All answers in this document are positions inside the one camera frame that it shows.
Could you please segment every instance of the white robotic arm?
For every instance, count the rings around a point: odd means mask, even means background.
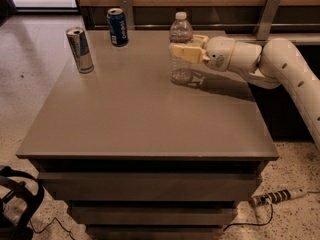
[[[320,83],[296,46],[286,39],[273,39],[260,45],[238,42],[231,38],[207,40],[195,36],[195,45],[174,45],[171,52],[192,63],[204,62],[218,71],[239,74],[247,82],[266,89],[282,84],[316,146],[320,150]]]

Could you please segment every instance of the black cable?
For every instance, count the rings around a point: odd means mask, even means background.
[[[69,236],[70,236],[70,238],[71,238],[72,240],[76,240],[76,239],[73,237],[73,235],[72,235],[72,231],[67,230],[67,229],[61,224],[61,222],[57,219],[57,217],[54,217],[50,223],[48,223],[42,230],[39,230],[39,231],[36,231],[36,230],[34,229],[33,223],[32,223],[31,220],[30,220],[30,225],[31,225],[32,230],[33,230],[33,232],[34,232],[35,234],[41,234],[41,233],[43,233],[49,226],[51,226],[54,221],[57,221],[57,222],[59,223],[60,227],[61,227],[65,232],[67,232],[67,233],[69,234]]]
[[[257,226],[257,227],[266,226],[272,221],[272,218],[273,218],[273,206],[272,206],[271,203],[270,203],[270,208],[271,208],[271,217],[268,220],[268,222],[266,222],[266,223],[262,223],[262,224],[257,224],[257,223],[232,223],[232,224],[229,224],[228,226],[226,226],[223,229],[223,231],[226,231],[231,226]]]

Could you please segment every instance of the plastic bottle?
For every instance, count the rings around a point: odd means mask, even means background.
[[[170,28],[170,43],[188,44],[192,42],[193,29],[185,12],[177,12],[176,20]],[[171,54],[170,79],[174,84],[185,85],[192,80],[191,63]]]

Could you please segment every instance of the floor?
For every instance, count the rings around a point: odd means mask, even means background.
[[[37,176],[25,160],[16,158],[33,120],[71,55],[65,31],[82,26],[79,16],[14,16],[0,27],[0,164],[9,165]],[[284,188],[304,187],[320,191],[320,153],[312,142],[275,142],[280,158],[263,171],[263,183],[256,194]],[[222,240],[291,240],[318,239],[320,235],[320,194],[274,205],[274,216],[264,227],[233,226]],[[64,202],[45,200],[32,218],[37,231],[54,217],[72,231],[77,240],[90,239],[85,226],[76,224],[66,212]],[[238,206],[233,222],[264,223],[270,207],[253,209],[247,202]],[[71,239],[55,221],[40,239]]]

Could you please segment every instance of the bottle cap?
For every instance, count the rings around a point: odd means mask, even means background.
[[[176,19],[177,20],[185,20],[187,18],[186,12],[177,12],[176,13]]]

